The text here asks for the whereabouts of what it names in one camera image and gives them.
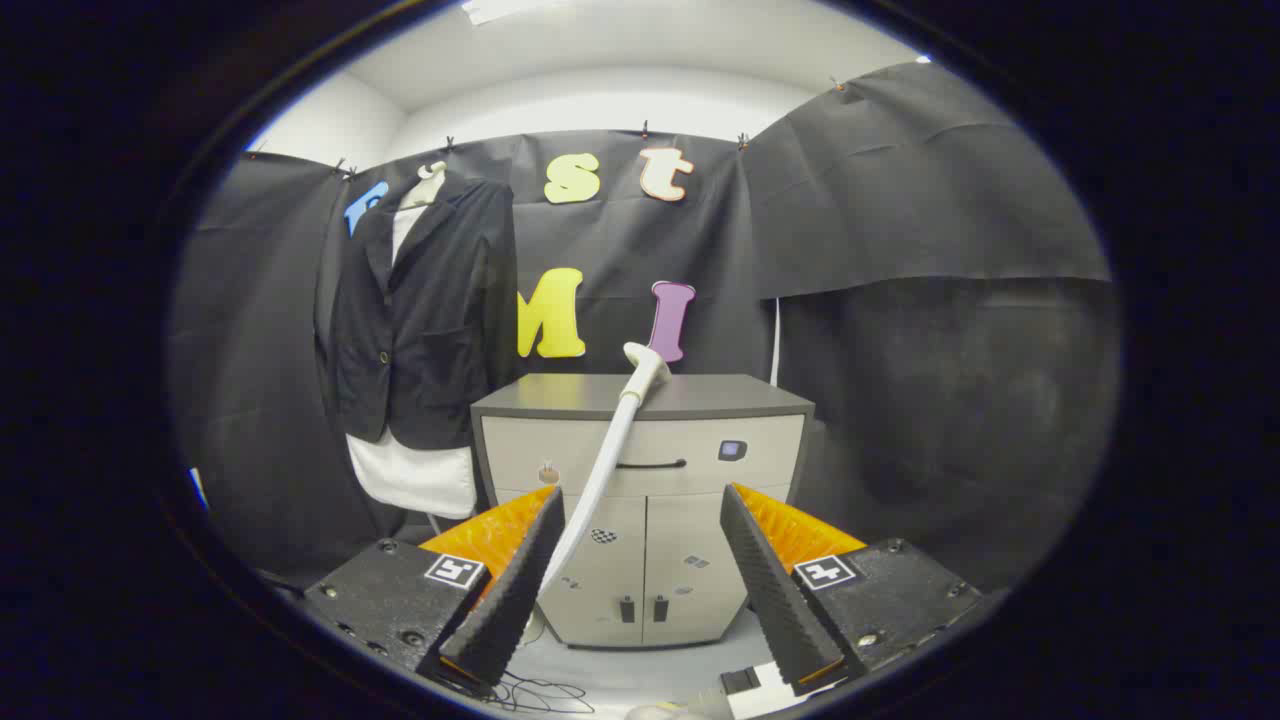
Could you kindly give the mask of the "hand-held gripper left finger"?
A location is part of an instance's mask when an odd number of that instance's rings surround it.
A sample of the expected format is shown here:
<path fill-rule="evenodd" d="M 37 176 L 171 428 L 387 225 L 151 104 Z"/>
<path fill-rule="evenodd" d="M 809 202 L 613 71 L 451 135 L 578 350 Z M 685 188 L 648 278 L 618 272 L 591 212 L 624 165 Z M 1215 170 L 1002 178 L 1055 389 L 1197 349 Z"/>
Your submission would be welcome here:
<path fill-rule="evenodd" d="M 564 530 L 544 486 L 421 544 L 384 538 L 303 592 L 351 644 L 476 697 L 500 683 Z"/>

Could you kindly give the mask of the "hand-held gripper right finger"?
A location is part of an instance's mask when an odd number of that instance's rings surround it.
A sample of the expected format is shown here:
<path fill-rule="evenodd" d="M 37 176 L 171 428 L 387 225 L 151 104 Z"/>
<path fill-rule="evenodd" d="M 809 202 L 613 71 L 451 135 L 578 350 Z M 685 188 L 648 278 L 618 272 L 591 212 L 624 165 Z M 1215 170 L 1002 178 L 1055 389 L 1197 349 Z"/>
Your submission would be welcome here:
<path fill-rule="evenodd" d="M 877 673 L 940 643 L 986 596 L 901 539 L 858 539 L 746 486 L 719 525 L 782 682 L 797 694 Z"/>

